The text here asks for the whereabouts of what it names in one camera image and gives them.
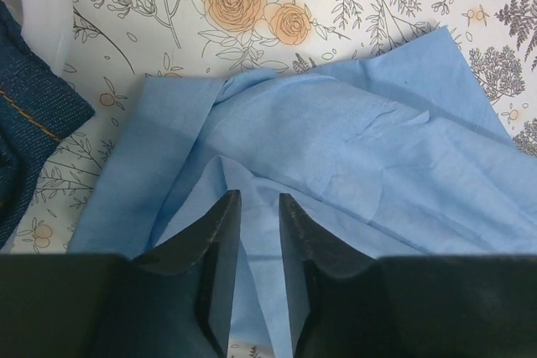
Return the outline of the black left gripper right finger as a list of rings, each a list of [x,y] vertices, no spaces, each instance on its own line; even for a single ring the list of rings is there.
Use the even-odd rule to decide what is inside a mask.
[[[296,357],[533,357],[536,259],[371,258],[279,197]]]

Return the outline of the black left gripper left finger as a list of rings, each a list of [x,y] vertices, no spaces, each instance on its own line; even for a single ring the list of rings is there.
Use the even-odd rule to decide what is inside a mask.
[[[223,357],[241,195],[129,260],[113,254],[4,255],[4,357]]]

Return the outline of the light blue long sleeve shirt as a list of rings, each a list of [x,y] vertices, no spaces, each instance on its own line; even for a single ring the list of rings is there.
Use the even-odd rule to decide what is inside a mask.
[[[536,160],[446,29],[297,75],[149,78],[70,240],[136,257],[242,195],[231,337],[291,356],[283,193],[370,257],[536,251]]]

